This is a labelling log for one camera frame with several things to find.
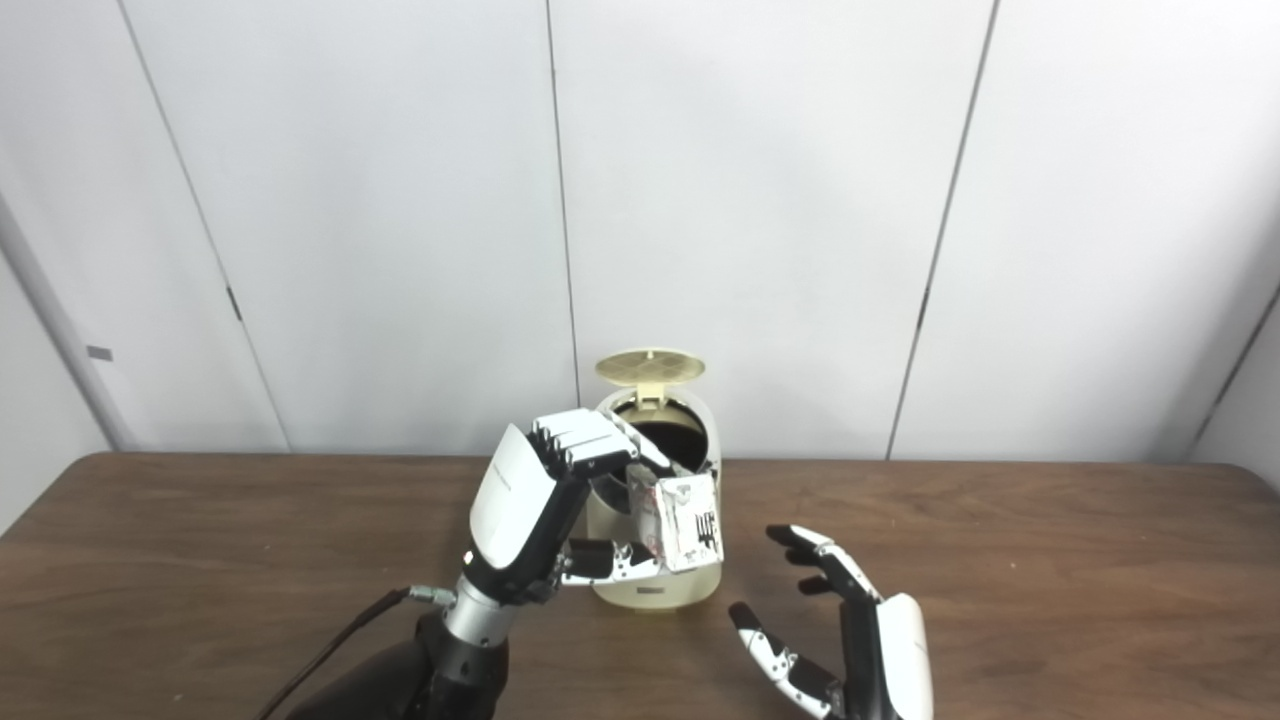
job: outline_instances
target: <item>robotic hand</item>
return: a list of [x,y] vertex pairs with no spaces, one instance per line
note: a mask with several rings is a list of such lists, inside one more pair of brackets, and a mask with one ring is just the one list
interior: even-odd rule
[[746,651],[787,700],[828,720],[932,720],[933,684],[920,606],[909,594],[884,600],[858,562],[831,538],[799,525],[769,525],[792,565],[822,575],[800,580],[801,594],[840,596],[840,634],[847,679],[794,652],[760,625],[745,602],[730,618]]
[[[403,597],[443,611],[424,614],[415,638],[393,646],[317,694],[292,720],[493,717],[507,684],[507,633],[520,606],[550,600],[562,584],[595,584],[669,573],[641,543],[567,542],[593,478],[639,464],[654,483],[687,475],[648,438],[612,413],[571,410],[509,425],[471,506],[471,544],[454,591],[415,587],[392,593],[358,624]],[[719,530],[707,518],[685,518],[699,542],[719,557]],[[346,634],[273,698],[265,717]]]

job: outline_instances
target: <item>perforated lid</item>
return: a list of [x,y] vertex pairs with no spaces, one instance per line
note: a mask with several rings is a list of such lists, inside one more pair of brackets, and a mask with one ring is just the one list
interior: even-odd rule
[[707,364],[680,350],[623,350],[595,364],[595,374],[616,386],[676,386],[703,374]]

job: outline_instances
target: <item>cable connector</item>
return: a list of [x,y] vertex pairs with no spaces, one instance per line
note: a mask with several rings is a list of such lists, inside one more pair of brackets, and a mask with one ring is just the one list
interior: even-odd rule
[[458,593],[448,588],[436,588],[431,585],[410,585],[408,597],[410,600],[416,600],[417,602],[439,605],[442,607],[449,607],[458,601]]

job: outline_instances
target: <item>white robotic hand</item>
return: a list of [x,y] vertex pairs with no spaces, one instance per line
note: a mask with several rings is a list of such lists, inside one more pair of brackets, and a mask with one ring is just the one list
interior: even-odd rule
[[[644,468],[652,496],[662,496],[655,542],[566,546],[589,480],[630,465]],[[717,561],[723,553],[714,500],[710,475],[689,475],[613,413],[557,413],[534,420],[529,433],[511,425],[471,506],[458,594],[507,607],[545,602],[561,585],[639,580]]]
[[884,600],[858,562],[828,537],[799,525],[769,525],[794,565],[822,575],[800,580],[803,594],[841,598],[844,683],[796,653],[760,624],[745,602],[730,607],[746,651],[790,701],[814,717],[835,720],[932,720],[933,682],[920,606],[909,594]]

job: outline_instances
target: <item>white panel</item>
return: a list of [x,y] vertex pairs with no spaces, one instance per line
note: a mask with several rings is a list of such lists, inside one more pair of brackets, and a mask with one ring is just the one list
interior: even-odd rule
[[727,454],[883,457],[989,10],[553,3],[584,401],[673,346]]
[[1280,315],[1263,325],[1192,459],[1242,465],[1280,489]]
[[0,256],[0,533],[106,439]]
[[1180,457],[1275,287],[1280,4],[1001,6],[893,457]]
[[284,448],[115,4],[0,5],[0,196],[122,445]]
[[541,3],[127,3],[294,448],[576,401]]

